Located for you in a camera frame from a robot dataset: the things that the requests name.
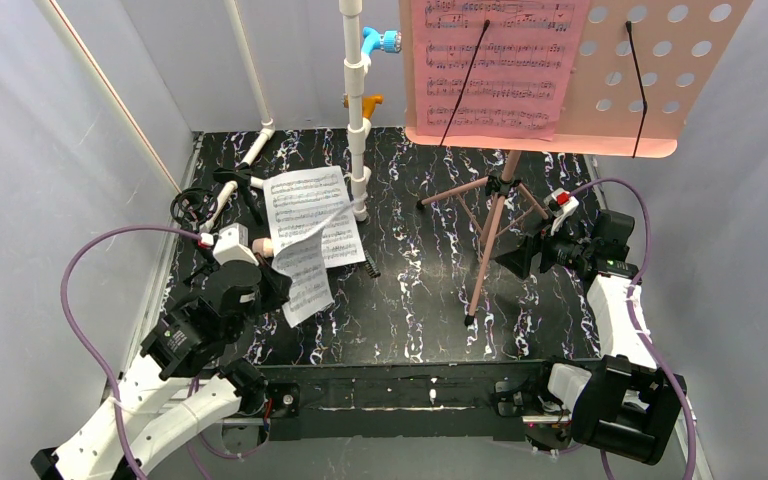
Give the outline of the pink music stand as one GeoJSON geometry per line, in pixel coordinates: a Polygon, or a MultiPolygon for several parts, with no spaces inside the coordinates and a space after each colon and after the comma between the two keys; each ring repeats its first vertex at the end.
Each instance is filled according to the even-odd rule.
{"type": "Polygon", "coordinates": [[[403,1],[418,144],[664,158],[746,1],[403,1]]]}

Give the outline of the pink microphone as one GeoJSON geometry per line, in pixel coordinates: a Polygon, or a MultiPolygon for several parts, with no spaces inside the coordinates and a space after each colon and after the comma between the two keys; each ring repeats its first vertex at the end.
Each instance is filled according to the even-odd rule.
{"type": "Polygon", "coordinates": [[[275,247],[273,241],[268,238],[257,238],[252,241],[251,250],[254,254],[260,255],[264,258],[272,258],[275,255],[275,247]]]}

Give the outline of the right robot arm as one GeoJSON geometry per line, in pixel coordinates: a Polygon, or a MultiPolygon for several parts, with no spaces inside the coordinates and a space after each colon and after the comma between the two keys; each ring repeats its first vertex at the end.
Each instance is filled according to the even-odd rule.
{"type": "Polygon", "coordinates": [[[576,442],[647,465],[657,464],[682,411],[665,370],[644,345],[645,322],[628,303],[639,269],[627,260],[633,217],[611,210],[592,230],[553,232],[547,220],[528,232],[520,246],[496,262],[520,278],[561,266],[582,282],[599,334],[596,363],[552,359],[520,384],[499,382],[492,395],[502,417],[536,415],[556,422],[559,443],[576,442]]]}

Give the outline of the white sheet music page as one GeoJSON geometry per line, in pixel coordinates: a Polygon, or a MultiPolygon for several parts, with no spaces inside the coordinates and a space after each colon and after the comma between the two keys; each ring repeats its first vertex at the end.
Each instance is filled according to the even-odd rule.
{"type": "Polygon", "coordinates": [[[358,226],[338,166],[295,170],[263,182],[273,250],[302,239],[324,220],[322,254],[328,268],[365,261],[358,226]]]}
{"type": "Polygon", "coordinates": [[[322,254],[324,220],[302,239],[275,252],[273,269],[292,279],[289,301],[283,305],[284,317],[296,327],[334,303],[328,270],[322,254]]]}

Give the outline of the pink sheet music page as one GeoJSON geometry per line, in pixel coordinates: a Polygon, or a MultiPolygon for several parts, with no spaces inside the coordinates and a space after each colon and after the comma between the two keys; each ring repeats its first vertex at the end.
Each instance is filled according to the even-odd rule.
{"type": "Polygon", "coordinates": [[[417,134],[550,139],[588,1],[412,1],[417,134]]]}

